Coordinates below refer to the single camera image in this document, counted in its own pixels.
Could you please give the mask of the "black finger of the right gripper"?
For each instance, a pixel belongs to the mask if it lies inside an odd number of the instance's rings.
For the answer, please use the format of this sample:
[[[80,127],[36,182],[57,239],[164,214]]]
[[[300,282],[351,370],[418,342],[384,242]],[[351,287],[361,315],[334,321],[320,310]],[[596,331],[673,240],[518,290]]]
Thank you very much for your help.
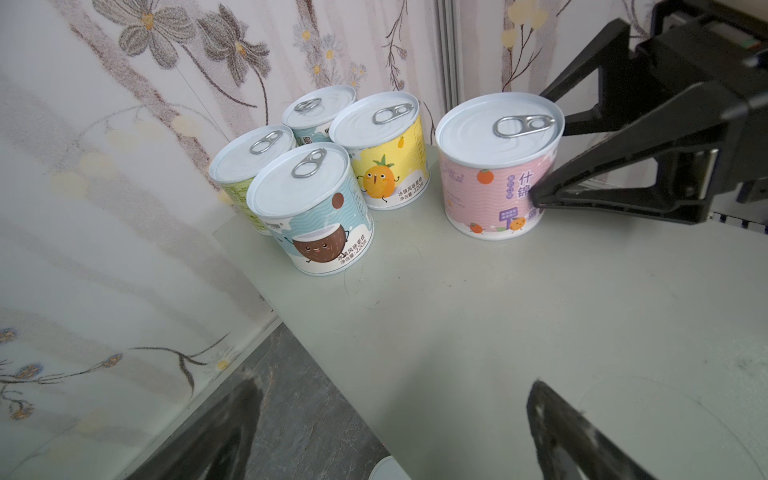
[[[631,121],[636,112],[632,79],[636,72],[629,50],[630,25],[609,22],[547,86],[541,96],[555,102],[592,73],[598,75],[598,100],[589,110],[565,117],[564,134],[611,132]]]
[[[615,132],[537,183],[532,203],[544,209],[599,210],[681,224],[708,216],[722,191],[728,154],[728,90],[699,83]],[[654,183],[637,188],[570,189],[646,160]]]

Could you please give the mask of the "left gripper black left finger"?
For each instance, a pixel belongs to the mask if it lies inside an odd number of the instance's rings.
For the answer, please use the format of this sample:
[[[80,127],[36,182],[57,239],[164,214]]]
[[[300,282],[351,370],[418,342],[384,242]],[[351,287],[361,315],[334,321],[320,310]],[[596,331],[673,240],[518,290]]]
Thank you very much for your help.
[[[237,385],[131,479],[243,479],[263,393],[253,380]]]

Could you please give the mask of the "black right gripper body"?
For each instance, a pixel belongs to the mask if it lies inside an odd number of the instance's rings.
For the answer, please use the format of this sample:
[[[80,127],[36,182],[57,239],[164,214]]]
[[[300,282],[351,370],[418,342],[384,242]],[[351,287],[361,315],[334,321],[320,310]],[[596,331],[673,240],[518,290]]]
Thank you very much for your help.
[[[767,198],[767,5],[763,1],[661,1],[638,52],[667,101],[656,157],[666,221],[697,224],[716,196]]]

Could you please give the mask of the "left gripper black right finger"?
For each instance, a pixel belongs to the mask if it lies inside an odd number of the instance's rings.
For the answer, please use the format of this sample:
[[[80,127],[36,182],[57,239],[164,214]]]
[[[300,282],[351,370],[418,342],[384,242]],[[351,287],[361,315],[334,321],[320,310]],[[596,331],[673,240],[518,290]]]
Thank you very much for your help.
[[[526,410],[545,479],[653,477],[547,383],[532,384]]]

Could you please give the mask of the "pink can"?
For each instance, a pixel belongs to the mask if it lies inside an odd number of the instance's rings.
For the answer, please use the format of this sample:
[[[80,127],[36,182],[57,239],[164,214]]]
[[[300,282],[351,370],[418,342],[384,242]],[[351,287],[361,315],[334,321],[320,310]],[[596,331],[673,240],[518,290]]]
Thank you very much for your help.
[[[529,93],[487,94],[451,109],[436,131],[451,225],[485,241],[535,228],[543,210],[531,191],[553,170],[564,127],[554,102]]]

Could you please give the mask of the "yellow label can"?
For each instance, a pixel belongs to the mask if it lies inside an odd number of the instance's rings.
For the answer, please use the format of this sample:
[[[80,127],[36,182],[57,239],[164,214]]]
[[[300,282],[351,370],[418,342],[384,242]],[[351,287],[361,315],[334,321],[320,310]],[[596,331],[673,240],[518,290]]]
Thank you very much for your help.
[[[415,96],[391,91],[363,98],[337,115],[329,135],[349,153],[353,175],[370,209],[402,208],[428,187],[426,144]]]

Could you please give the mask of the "green label can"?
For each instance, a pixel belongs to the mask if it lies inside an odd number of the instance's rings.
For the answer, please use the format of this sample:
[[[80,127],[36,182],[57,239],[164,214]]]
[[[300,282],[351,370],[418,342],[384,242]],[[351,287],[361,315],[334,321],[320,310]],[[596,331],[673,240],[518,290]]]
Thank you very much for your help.
[[[296,140],[291,129],[264,126],[231,141],[209,165],[209,176],[262,235],[269,236],[270,232],[247,206],[248,188],[264,168],[295,147]]]

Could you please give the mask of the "teal brown label can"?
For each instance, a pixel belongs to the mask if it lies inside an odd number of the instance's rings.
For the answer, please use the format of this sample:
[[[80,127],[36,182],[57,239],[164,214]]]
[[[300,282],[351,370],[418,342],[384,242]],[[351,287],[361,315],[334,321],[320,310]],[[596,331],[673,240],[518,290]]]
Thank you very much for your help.
[[[282,115],[298,146],[330,142],[329,130],[337,115],[357,99],[348,85],[334,85],[310,92],[295,100]]]

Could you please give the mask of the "grey metal counter cabinet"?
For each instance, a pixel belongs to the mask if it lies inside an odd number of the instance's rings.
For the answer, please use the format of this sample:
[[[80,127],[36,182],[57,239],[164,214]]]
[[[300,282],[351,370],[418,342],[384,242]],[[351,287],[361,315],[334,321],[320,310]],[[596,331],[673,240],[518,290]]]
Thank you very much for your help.
[[[549,211],[482,241],[438,178],[374,221],[327,277],[241,218],[215,236],[412,478],[539,478],[536,381],[659,479],[766,477],[765,234]]]

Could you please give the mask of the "can beside cabinet left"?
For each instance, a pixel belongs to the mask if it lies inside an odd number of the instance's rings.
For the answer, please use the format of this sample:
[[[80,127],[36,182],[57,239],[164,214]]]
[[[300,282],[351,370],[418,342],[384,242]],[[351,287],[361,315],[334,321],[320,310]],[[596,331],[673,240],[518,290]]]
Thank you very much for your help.
[[[410,477],[393,456],[387,456],[374,466],[368,480],[410,480]]]

